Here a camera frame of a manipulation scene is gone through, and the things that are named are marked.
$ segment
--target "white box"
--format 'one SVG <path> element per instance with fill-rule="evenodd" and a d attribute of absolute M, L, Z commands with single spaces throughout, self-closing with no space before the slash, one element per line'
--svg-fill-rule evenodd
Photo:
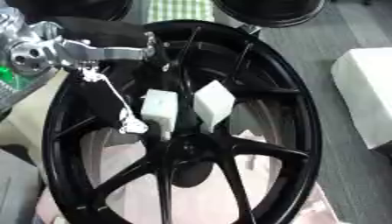
<path fill-rule="evenodd" d="M 179 99 L 177 93 L 156 89 L 147 91 L 141 114 L 144 120 L 159 123 L 163 139 L 170 139 L 176 126 L 178 112 Z"/>
<path fill-rule="evenodd" d="M 217 80 L 197 91 L 193 99 L 193 109 L 209 132 L 213 132 L 216 124 L 230 116 L 234 104 L 235 97 Z"/>
<path fill-rule="evenodd" d="M 392 48 L 353 49 L 332 77 L 369 149 L 392 140 Z"/>

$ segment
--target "black wheel rim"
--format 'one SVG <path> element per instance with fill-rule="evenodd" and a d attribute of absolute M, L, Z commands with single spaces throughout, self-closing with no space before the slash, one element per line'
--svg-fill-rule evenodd
<path fill-rule="evenodd" d="M 325 0 L 213 0 L 230 17 L 261 27 L 299 25 L 321 12 Z"/>
<path fill-rule="evenodd" d="M 231 72 L 222 78 L 218 77 L 220 74 L 215 71 L 213 72 L 214 79 L 233 84 L 228 79 L 240 77 L 241 82 L 246 82 L 245 88 L 243 85 L 229 85 L 228 87 L 237 100 L 268 98 L 281 102 L 290 111 L 296 132 L 293 137 L 295 145 L 291 150 L 270 143 L 256 143 L 232 137 L 227 134 L 225 125 L 227 122 L 223 122 L 212 135 L 191 135 L 194 143 L 202 142 L 203 147 L 206 147 L 203 153 L 198 154 L 201 155 L 199 159 L 214 161 L 227 177 L 240 209 L 240 219 L 236 223 L 289 223 L 305 202 L 316 181 L 321 157 L 321 130 L 317 111 L 300 77 L 269 46 L 257 38 L 224 25 L 176 21 L 148 24 L 146 29 L 155 32 L 163 41 L 168 42 L 172 48 L 171 51 L 177 52 L 175 56 L 189 57 L 190 53 L 197 52 L 194 49 L 232 55 L 233 57 L 229 58 L 235 63 L 232 63 L 233 67 L 229 69 Z M 200 67 L 200 63 L 204 63 L 203 59 L 200 59 L 198 63 L 194 66 Z M 130 83 L 137 81 L 137 78 L 132 80 L 132 77 L 137 77 L 139 68 L 138 63 L 119 62 L 110 67 L 106 74 L 109 74 L 116 84 L 116 81 L 123 81 L 123 79 L 117 80 L 117 77 L 124 78 L 125 71 L 133 70 L 132 76 L 125 77 L 126 82 L 118 82 L 121 83 L 122 89 L 125 89 L 131 85 Z M 256 80 L 253 79 L 255 78 L 253 75 L 244 78 L 247 76 L 246 71 L 254 69 L 257 71 Z M 141 71 L 143 77 L 148 78 L 146 71 L 143 69 Z M 260 80 L 264 75 L 269 81 Z M 257 88 L 249 87 L 253 85 L 253 82 L 256 83 Z M 54 98 L 46 119 L 43 140 L 43 158 L 49 186 L 62 213 L 71 223 L 93 221 L 96 223 L 128 223 L 105 204 L 105 197 L 133 179 L 147 173 L 154 173 L 159 183 L 163 223 L 171 223 L 171 188 L 169 186 L 173 167 L 176 165 L 173 159 L 177 158 L 173 154 L 177 153 L 173 153 L 174 150 L 167 145 L 151 144 L 150 139 L 144 139 L 147 149 L 149 146 L 164 149 L 152 150 L 151 154 L 147 153 L 146 157 L 94 189 L 83 168 L 79 139 L 91 130 L 103 127 L 104 124 L 83 107 L 81 101 L 78 100 L 80 97 L 74 93 L 74 83 L 74 76 L 69 75 Z M 143 93 L 138 93 L 142 91 L 140 89 L 145 91 L 147 88 L 143 87 L 142 82 L 140 83 L 132 88 L 131 93 L 127 93 L 142 95 Z M 160 153 L 164 154 L 157 156 L 154 151 L 161 151 Z M 249 208 L 249 202 L 234 163 L 234 156 L 240 154 L 271 156 L 281 159 L 283 163 L 276 183 L 253 211 Z"/>

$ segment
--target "wheel spoke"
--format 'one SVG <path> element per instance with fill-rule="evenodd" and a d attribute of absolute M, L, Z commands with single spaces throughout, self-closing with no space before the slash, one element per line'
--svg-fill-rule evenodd
<path fill-rule="evenodd" d="M 196 36 L 200 33 L 201 27 L 197 27 L 191 37 L 188 39 L 186 42 L 184 48 L 179 52 L 178 57 L 177 57 L 177 65 L 175 65 L 175 73 L 178 73 L 179 75 L 179 81 L 180 81 L 180 87 L 181 87 L 181 95 L 184 97 L 185 101 L 187 104 L 189 104 L 192 101 L 193 98 L 193 87 L 192 87 L 192 81 L 191 78 L 189 77 L 188 72 L 186 71 L 185 68 L 185 63 L 188 55 L 191 53 L 191 48 L 192 44 L 196 38 Z"/>
<path fill-rule="evenodd" d="M 94 115 L 91 115 L 90 117 L 88 117 L 80 122 L 77 122 L 76 124 L 72 125 L 71 127 L 57 133 L 55 138 L 59 139 L 62 137 L 67 137 L 70 134 L 75 134 L 76 132 L 81 131 L 81 130 L 88 130 L 87 127 L 92 127 L 92 126 L 95 126 L 96 124 L 97 124 L 97 117 Z"/>
<path fill-rule="evenodd" d="M 222 169 L 227 182 L 229 183 L 237 205 L 239 208 L 239 222 L 240 223 L 256 223 L 255 216 L 252 213 L 252 209 L 249 204 L 248 196 L 243 186 L 240 172 L 237 164 L 235 163 L 234 155 L 231 153 L 222 153 L 218 160 L 218 165 Z"/>
<path fill-rule="evenodd" d="M 151 173 L 150 164 L 145 157 L 142 157 L 134 164 L 131 164 L 127 168 L 117 173 L 115 176 L 105 181 L 103 184 L 99 185 L 94 190 L 95 195 L 99 196 L 100 198 L 106 199 L 106 197 L 108 197 L 108 195 L 116 189 L 148 173 Z"/>
<path fill-rule="evenodd" d="M 163 165 L 157 170 L 157 189 L 163 224 L 172 224 L 172 167 Z"/>
<path fill-rule="evenodd" d="M 295 88 L 281 88 L 281 87 L 266 87 L 260 89 L 249 89 L 248 87 L 235 87 L 229 88 L 230 92 L 237 99 L 257 100 L 266 97 L 296 97 L 301 94 L 298 89 Z"/>
<path fill-rule="evenodd" d="M 243 69 L 243 64 L 246 61 L 246 56 L 247 54 L 252 50 L 253 44 L 248 43 L 245 48 L 242 50 L 242 53 L 238 56 L 235 66 L 234 66 L 234 72 L 229 76 L 231 79 L 235 79 L 238 75 L 238 73 L 241 72 Z"/>
<path fill-rule="evenodd" d="M 262 143 L 234 136 L 220 137 L 215 141 L 220 141 L 223 147 L 231 150 L 236 156 L 263 155 L 294 163 L 300 163 L 309 157 L 304 151 L 286 149 L 272 143 Z"/>

